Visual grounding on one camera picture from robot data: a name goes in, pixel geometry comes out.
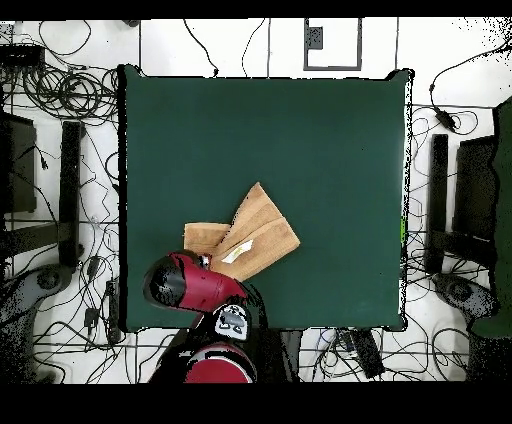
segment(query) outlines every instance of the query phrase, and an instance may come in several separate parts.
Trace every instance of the green tabletop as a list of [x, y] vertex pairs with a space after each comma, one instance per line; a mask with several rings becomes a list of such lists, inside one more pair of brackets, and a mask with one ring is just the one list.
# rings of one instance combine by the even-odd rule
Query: green tabletop
[[250, 279], [269, 325], [400, 324], [409, 71], [376, 81], [125, 75], [129, 330], [190, 325], [195, 313], [144, 300], [144, 273], [183, 247], [186, 223], [230, 223], [257, 181], [301, 241]]

